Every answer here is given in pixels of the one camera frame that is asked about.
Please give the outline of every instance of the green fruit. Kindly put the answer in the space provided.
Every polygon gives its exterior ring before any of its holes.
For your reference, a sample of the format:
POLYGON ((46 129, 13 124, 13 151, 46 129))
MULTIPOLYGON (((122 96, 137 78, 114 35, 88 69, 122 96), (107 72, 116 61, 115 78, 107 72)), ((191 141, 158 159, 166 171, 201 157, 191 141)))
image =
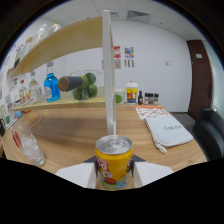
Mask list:
POLYGON ((72 95, 76 100, 82 100, 82 87, 78 87, 72 90, 72 95))
POLYGON ((81 85, 81 87, 86 88, 89 85, 89 80, 86 76, 81 76, 82 80, 83 80, 83 84, 81 85))
POLYGON ((98 88, 94 84, 90 84, 87 87, 87 90, 88 90, 88 93, 89 93, 89 97, 95 96, 97 94, 97 92, 98 92, 98 88))
POLYGON ((94 84, 96 82, 96 76, 93 73, 86 73, 85 76, 88 78, 89 84, 94 84))
POLYGON ((82 92, 76 92, 75 94, 74 94, 74 98, 76 99, 76 100, 82 100, 82 92))
POLYGON ((122 101, 122 96, 116 95, 116 103, 120 103, 122 101))

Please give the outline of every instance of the door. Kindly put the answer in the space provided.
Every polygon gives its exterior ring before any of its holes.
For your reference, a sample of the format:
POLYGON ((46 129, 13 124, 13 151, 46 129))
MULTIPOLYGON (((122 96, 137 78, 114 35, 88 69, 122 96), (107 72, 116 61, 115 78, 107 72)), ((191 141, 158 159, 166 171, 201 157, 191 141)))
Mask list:
POLYGON ((201 40, 187 41, 192 65, 192 89, 188 114, 197 119, 200 108, 212 103, 212 70, 201 40))

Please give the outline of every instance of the wooden table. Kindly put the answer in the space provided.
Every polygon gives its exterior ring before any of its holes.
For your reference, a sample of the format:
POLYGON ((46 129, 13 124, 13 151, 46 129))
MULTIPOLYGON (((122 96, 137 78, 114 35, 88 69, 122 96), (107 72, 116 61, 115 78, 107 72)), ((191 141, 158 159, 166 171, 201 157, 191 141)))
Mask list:
MULTIPOLYGON (((40 168, 55 174, 64 167, 80 164, 95 155, 96 141, 107 135, 105 108, 51 109, 39 111, 41 121, 32 128, 39 146, 45 155, 40 168)), ((201 148, 195 140, 167 149, 161 153, 154 145, 151 134, 134 105, 116 106, 117 135, 130 138, 134 154, 149 163, 170 167, 174 172, 190 165, 206 162, 201 148)), ((31 111, 22 118, 34 122, 37 112, 31 111)), ((7 159, 31 164, 18 150, 11 135, 6 131, 2 144, 7 159)), ((97 189, 104 189, 99 180, 97 189)))

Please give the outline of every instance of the blue bottle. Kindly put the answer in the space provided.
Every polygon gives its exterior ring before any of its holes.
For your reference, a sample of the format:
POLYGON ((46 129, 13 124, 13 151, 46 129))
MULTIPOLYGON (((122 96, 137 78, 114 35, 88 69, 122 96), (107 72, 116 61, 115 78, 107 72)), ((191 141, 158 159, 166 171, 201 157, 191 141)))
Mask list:
POLYGON ((46 100, 48 103, 60 99, 60 90, 58 89, 58 79, 54 76, 53 61, 47 63, 47 78, 44 82, 46 100))

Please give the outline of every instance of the cabinet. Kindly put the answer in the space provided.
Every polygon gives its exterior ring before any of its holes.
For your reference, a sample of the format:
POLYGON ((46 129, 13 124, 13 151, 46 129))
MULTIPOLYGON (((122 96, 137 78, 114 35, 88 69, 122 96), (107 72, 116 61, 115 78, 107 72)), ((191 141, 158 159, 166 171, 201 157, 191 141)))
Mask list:
POLYGON ((99 90, 98 98, 85 102, 75 102, 71 93, 68 92, 62 93, 60 100, 47 103, 44 96, 42 96, 41 102, 18 106, 14 108, 14 111, 105 107, 108 135, 116 134, 113 40, 109 10, 104 10, 102 17, 73 23, 47 36, 20 61, 9 75, 10 78, 14 78, 32 72, 41 65, 64 55, 99 47, 103 48, 104 88, 99 90))

